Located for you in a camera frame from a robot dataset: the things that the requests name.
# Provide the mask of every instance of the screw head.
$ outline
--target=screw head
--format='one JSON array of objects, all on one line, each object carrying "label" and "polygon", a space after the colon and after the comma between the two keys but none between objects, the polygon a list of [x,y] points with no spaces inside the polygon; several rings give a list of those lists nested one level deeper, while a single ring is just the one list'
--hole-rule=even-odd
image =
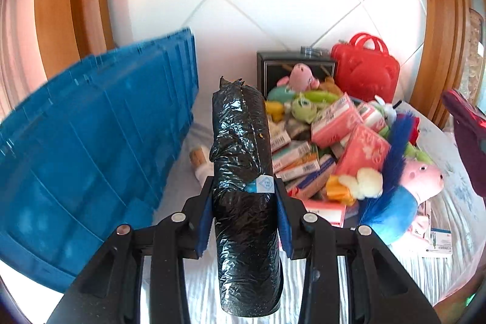
[{"label": "screw head", "polygon": [[132,228],[130,228],[130,226],[128,224],[122,224],[122,225],[118,226],[117,234],[118,235],[126,235],[131,230],[132,230]]},{"label": "screw head", "polygon": [[304,221],[305,222],[316,222],[317,221],[317,215],[314,213],[306,213],[304,214]]},{"label": "screw head", "polygon": [[371,228],[368,227],[367,225],[360,225],[358,227],[358,232],[363,235],[364,237],[368,237],[371,235],[372,231]]},{"label": "screw head", "polygon": [[174,213],[171,216],[171,220],[173,222],[183,222],[185,219],[186,219],[186,215],[184,213],[182,213],[182,212]]}]

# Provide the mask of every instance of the red toy handbag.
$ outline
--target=red toy handbag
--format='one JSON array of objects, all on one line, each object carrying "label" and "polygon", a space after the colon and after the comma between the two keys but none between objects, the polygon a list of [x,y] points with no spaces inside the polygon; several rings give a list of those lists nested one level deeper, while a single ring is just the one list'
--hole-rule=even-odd
[{"label": "red toy handbag", "polygon": [[[375,49],[365,48],[372,40]],[[349,43],[335,44],[331,58],[337,61],[336,84],[348,95],[369,102],[375,95],[391,103],[397,88],[400,64],[388,54],[388,48],[380,38],[361,32]]]}]

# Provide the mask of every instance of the blue gripper pad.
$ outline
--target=blue gripper pad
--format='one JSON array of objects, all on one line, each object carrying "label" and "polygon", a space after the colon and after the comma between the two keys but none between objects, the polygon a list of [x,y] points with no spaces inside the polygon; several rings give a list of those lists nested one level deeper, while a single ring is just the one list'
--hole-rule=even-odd
[{"label": "blue gripper pad", "polygon": [[203,215],[199,224],[199,234],[197,238],[196,253],[200,257],[207,249],[207,243],[210,239],[211,225],[213,220],[212,214],[212,196],[209,195],[204,206]]},{"label": "blue gripper pad", "polygon": [[[278,184],[275,183],[275,191],[278,191]],[[277,226],[279,229],[280,243],[282,248],[287,254],[288,258],[293,255],[292,247],[292,229],[290,227],[289,220],[287,218],[287,213],[283,207],[282,198],[280,193],[276,192],[276,202],[277,202]]]}]

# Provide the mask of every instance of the blue fuzzy hair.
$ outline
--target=blue fuzzy hair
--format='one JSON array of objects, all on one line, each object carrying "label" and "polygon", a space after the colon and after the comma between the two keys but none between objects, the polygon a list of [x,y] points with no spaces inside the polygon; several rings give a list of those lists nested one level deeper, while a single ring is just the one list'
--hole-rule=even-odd
[{"label": "blue fuzzy hair", "polygon": [[405,167],[405,158],[403,156],[405,149],[414,127],[414,115],[411,112],[401,114],[393,123],[390,134],[388,135],[388,143],[390,143],[390,150],[386,155],[383,163],[383,194],[381,197],[374,199],[368,198],[360,203],[360,218],[366,217],[366,212],[380,201],[387,200],[387,193],[393,190],[402,177],[403,169]]}]

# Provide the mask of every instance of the small bottle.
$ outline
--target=small bottle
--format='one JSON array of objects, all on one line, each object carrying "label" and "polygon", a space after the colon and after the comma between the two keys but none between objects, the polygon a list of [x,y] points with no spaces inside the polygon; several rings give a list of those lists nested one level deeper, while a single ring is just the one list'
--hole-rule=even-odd
[{"label": "small bottle", "polygon": [[214,164],[210,161],[210,151],[206,146],[199,146],[191,150],[190,163],[193,166],[199,184],[204,186],[208,176],[214,176]]}]

